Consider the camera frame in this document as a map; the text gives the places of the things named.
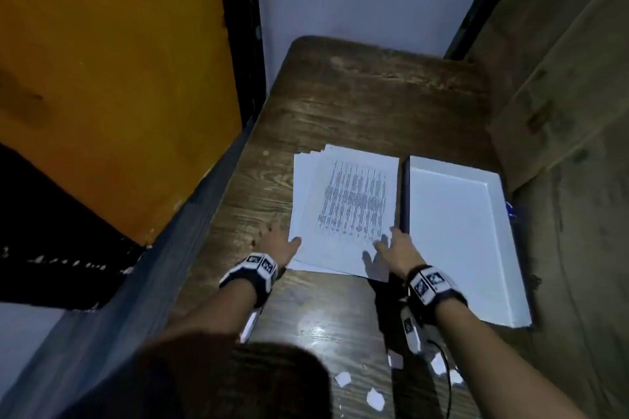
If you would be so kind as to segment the person's right hand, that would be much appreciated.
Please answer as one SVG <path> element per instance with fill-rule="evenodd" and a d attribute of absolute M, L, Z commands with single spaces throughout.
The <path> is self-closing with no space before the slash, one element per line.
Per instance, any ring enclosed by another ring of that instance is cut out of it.
<path fill-rule="evenodd" d="M 411 237 L 393 226 L 390 229 L 391 236 L 383 235 L 380 240 L 387 240 L 392 248 L 392 261 L 384 261 L 390 272 L 403 281 L 408 280 L 411 272 L 428 264 L 415 248 Z"/>

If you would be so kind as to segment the person's left hand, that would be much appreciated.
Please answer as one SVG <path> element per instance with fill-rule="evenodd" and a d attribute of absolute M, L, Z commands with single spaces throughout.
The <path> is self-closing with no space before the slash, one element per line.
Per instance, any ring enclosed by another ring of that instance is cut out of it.
<path fill-rule="evenodd" d="M 253 252 L 270 256 L 281 269 L 285 269 L 295 255 L 289 255 L 289 231 L 279 221 L 261 223 L 252 240 Z"/>

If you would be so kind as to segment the person's left forearm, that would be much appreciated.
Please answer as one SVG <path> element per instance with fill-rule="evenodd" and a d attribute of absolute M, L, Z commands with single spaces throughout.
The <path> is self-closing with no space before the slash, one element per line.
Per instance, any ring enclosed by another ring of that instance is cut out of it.
<path fill-rule="evenodd" d="M 155 338 L 155 342 L 194 334 L 236 339 L 254 311 L 256 302 L 256 290 L 248 280 L 230 281 L 200 307 L 167 327 Z"/>

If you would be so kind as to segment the person's right forearm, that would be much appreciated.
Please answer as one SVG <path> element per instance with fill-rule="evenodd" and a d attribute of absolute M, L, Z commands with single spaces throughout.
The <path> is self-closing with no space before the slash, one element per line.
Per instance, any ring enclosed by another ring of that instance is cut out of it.
<path fill-rule="evenodd" d="M 437 304 L 435 319 L 484 419 L 587 419 L 459 300 Z"/>

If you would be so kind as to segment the stack of printed paper sheets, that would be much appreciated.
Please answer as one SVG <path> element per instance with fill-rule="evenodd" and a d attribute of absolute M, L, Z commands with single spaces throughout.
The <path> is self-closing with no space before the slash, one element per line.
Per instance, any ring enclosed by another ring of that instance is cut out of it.
<path fill-rule="evenodd" d="M 294 154 L 289 238 L 302 244 L 288 268 L 388 282 L 374 243 L 389 240 L 396 222 L 399 165 L 330 144 Z"/>

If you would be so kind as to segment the white shallow tray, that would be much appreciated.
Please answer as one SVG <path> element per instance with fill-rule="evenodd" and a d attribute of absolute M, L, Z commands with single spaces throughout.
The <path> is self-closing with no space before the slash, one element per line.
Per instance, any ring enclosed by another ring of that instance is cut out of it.
<path fill-rule="evenodd" d="M 481 320 L 532 326 L 499 174 L 419 156 L 404 168 L 400 227 L 424 260 L 455 283 Z"/>

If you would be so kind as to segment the person's dark clothing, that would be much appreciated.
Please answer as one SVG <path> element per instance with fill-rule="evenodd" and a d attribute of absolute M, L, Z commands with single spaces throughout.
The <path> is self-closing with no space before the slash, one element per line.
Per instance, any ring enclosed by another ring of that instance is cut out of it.
<path fill-rule="evenodd" d="M 332 403 L 309 351 L 195 333 L 141 349 L 55 419 L 333 419 Z"/>

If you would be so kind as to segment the grey blue panel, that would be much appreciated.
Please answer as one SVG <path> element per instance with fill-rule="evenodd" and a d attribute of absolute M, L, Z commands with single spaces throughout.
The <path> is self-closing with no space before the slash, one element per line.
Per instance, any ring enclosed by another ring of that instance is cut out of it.
<path fill-rule="evenodd" d="M 242 133 L 102 309 L 0 303 L 0 419 L 51 419 L 165 326 L 240 154 Z"/>

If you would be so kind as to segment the orange door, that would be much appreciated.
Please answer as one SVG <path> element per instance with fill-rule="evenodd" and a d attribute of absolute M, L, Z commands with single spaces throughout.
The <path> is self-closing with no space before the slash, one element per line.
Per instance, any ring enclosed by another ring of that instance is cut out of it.
<path fill-rule="evenodd" d="M 240 131 L 223 0 L 0 0 L 0 143 L 139 245 Z"/>

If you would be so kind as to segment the wooden board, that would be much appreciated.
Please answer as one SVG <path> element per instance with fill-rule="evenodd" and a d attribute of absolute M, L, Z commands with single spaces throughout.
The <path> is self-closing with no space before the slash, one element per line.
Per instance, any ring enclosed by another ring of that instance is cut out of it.
<path fill-rule="evenodd" d="M 629 419 L 629 0 L 499 0 L 470 57 L 516 209 L 534 365 Z"/>

